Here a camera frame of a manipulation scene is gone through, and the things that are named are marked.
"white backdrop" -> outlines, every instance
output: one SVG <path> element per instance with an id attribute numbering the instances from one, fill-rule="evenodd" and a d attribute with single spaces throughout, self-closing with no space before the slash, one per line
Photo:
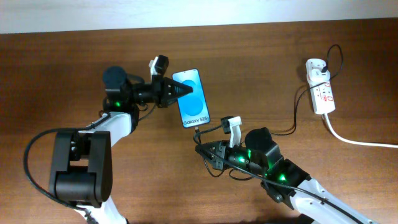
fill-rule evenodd
<path id="1" fill-rule="evenodd" d="M 398 0 L 0 0 L 0 33 L 398 17 Z"/>

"wooden table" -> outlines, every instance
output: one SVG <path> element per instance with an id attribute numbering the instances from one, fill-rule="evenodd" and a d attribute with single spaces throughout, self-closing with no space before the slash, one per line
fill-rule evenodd
<path id="1" fill-rule="evenodd" d="M 348 139 L 397 144 L 398 20 L 294 22 L 239 26 L 126 29 L 0 35 L 0 223 L 84 223 L 27 181 L 22 153 L 45 129 L 85 126 L 105 96 L 102 72 L 111 65 L 149 80 L 148 63 L 169 57 L 167 76 L 197 68 L 212 122 L 240 115 L 243 136 L 293 123 L 294 96 L 305 61 L 325 58 L 331 44 L 344 52 L 332 81 L 337 133 Z M 330 69 L 340 59 L 331 55 Z M 398 150 L 355 146 L 334 138 L 306 95 L 296 133 L 274 137 L 291 159 L 331 193 L 381 223 L 398 220 Z M 296 217 L 276 204 L 258 180 L 210 177 L 194 151 L 177 105 L 156 109 L 112 148 L 112 197 L 132 223 L 239 223 Z M 202 141 L 228 139 L 222 131 Z M 32 148 L 29 167 L 48 186 L 54 135 Z"/>

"extension socket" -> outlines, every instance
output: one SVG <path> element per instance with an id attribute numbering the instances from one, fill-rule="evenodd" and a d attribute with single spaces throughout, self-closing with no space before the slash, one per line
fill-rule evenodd
<path id="1" fill-rule="evenodd" d="M 316 58 L 309 59 L 305 63 L 305 68 L 307 69 L 307 81 L 310 84 L 310 87 L 325 82 L 324 84 L 310 90 L 313 110 L 316 114 L 327 114 L 336 109 L 329 81 L 330 72 L 327 70 L 322 73 L 322 69 L 325 66 L 326 62 L 324 60 Z"/>

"blue smartphone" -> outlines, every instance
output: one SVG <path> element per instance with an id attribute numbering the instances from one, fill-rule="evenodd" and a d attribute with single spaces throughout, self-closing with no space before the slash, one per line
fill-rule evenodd
<path id="1" fill-rule="evenodd" d="M 205 93 L 201 85 L 199 71 L 192 69 L 184 72 L 177 72 L 172 75 L 173 80 L 186 84 L 193 88 L 193 92 L 187 94 L 178 101 L 180 108 L 182 126 L 190 128 L 210 122 L 210 115 L 207 109 Z"/>

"green led indicator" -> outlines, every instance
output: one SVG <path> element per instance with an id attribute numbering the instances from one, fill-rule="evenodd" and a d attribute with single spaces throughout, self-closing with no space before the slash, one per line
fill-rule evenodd
<path id="1" fill-rule="evenodd" d="M 286 178 L 285 178 L 285 175 L 283 175 L 283 174 L 282 174 L 282 175 L 280 175 L 280 176 L 279 176 L 279 180 L 281 180 L 281 181 L 285 181 L 285 180 L 286 180 Z"/>

